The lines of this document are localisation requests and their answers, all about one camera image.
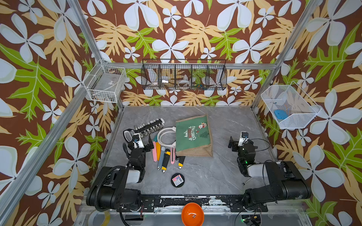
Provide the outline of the small black yellow utility knife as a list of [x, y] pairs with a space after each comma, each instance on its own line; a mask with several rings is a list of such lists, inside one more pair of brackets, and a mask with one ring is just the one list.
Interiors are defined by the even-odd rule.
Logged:
[[178, 168], [182, 169], [185, 161], [185, 156], [179, 156], [178, 158]]

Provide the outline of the green christmas burlap pouch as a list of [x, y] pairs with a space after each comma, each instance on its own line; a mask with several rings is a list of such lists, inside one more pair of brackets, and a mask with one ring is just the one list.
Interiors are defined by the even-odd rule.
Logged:
[[207, 115], [176, 122], [176, 155], [213, 157], [213, 141]]

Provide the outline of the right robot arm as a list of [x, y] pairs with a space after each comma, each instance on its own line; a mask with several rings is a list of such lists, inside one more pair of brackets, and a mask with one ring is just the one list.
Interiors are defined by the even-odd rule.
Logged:
[[274, 162], [266, 160], [255, 163], [257, 146], [245, 136], [238, 141], [230, 138], [228, 148], [238, 154], [237, 163], [240, 173], [247, 178], [261, 178], [263, 186], [245, 190], [240, 204], [246, 211], [268, 211], [265, 204], [284, 200], [309, 199], [311, 186], [307, 184], [295, 164], [291, 161]]

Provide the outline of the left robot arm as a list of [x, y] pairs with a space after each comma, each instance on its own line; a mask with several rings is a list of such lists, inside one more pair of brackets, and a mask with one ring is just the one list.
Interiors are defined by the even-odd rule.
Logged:
[[141, 191], [126, 188], [126, 185], [142, 182], [146, 172], [146, 153], [153, 148], [150, 137], [143, 148], [134, 148], [131, 152], [128, 152], [128, 145], [124, 143], [127, 165], [102, 167], [86, 196], [86, 204], [95, 207], [97, 211], [119, 211], [123, 206], [129, 211], [139, 211], [142, 205]]

